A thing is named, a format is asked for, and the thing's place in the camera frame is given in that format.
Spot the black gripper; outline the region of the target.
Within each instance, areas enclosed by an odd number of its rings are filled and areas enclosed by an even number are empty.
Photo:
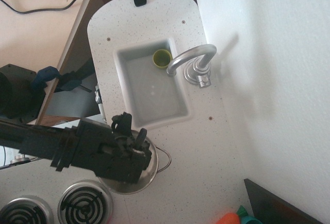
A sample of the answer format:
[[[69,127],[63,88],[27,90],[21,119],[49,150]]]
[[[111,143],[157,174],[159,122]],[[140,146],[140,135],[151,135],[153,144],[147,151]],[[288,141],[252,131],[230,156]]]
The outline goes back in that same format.
[[[126,112],[111,120],[111,127],[86,118],[80,120],[76,129],[79,142],[71,165],[104,179],[137,183],[152,158],[147,130],[142,128],[133,135],[132,115]]]

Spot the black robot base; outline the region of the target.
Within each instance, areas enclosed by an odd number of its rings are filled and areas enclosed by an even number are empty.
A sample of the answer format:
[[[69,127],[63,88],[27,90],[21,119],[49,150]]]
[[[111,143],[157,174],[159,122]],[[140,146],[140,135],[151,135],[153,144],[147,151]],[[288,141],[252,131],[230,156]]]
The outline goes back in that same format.
[[[1,67],[1,118],[27,124],[38,118],[45,91],[34,91],[36,72],[7,64]]]

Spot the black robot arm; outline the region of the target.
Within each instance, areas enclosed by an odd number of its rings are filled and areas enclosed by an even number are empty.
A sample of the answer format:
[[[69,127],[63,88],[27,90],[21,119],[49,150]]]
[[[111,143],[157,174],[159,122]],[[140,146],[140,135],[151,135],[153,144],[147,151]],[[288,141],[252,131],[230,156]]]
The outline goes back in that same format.
[[[1,121],[1,145],[51,160],[57,171],[75,166],[97,177],[137,183],[152,158],[147,130],[133,135],[132,116],[124,112],[111,126],[83,118],[76,127],[55,128]]]

